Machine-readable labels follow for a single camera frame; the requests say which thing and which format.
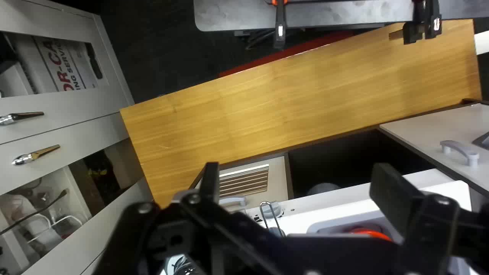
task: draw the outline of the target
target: wooden board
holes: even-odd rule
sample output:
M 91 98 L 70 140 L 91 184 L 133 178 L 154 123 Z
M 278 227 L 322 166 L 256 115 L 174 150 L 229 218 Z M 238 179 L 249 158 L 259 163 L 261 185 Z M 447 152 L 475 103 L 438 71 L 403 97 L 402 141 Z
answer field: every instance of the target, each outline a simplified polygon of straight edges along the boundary
M 123 109 L 155 202 L 188 189 L 207 161 L 241 161 L 479 98 L 472 22 L 447 22 L 441 37 L 409 46 L 388 40 L 400 28 Z

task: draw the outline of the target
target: black metal frame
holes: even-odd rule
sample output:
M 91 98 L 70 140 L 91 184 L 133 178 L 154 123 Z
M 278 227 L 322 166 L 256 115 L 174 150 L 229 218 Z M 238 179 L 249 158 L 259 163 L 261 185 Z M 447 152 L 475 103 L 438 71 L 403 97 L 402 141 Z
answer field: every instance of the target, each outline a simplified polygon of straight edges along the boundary
M 159 274 L 186 254 L 197 274 L 446 274 L 450 256 L 489 271 L 487 211 L 473 215 L 438 195 L 424 196 L 389 166 L 376 166 L 369 196 L 405 237 L 275 237 L 244 215 L 215 204 L 218 166 L 207 164 L 200 192 L 130 207 L 94 274 Z

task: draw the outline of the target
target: vent grille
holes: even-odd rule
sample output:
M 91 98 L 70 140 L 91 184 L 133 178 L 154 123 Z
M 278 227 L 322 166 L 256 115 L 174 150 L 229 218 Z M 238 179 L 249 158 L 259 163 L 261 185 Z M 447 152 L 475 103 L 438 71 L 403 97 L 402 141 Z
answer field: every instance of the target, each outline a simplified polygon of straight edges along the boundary
M 249 196 L 266 193 L 269 182 L 269 167 L 258 167 L 241 173 L 224 175 L 220 178 L 220 198 Z

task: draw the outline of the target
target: air vent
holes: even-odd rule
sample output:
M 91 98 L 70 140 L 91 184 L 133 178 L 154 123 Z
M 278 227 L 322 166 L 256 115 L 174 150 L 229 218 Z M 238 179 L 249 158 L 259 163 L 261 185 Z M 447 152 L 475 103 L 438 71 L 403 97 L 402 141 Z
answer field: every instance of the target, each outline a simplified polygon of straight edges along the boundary
M 259 166 L 220 176 L 220 198 L 249 196 L 266 193 L 269 182 L 269 166 Z

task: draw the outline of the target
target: wood grain surface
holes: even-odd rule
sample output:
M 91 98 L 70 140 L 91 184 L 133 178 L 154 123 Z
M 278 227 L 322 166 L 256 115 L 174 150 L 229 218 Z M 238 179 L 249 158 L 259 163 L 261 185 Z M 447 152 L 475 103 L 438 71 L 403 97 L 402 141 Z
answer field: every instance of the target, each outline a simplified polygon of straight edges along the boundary
M 155 202 L 188 189 L 207 161 L 229 164 L 479 98 L 472 22 L 446 22 L 441 37 L 409 46 L 388 40 L 400 28 L 123 109 Z

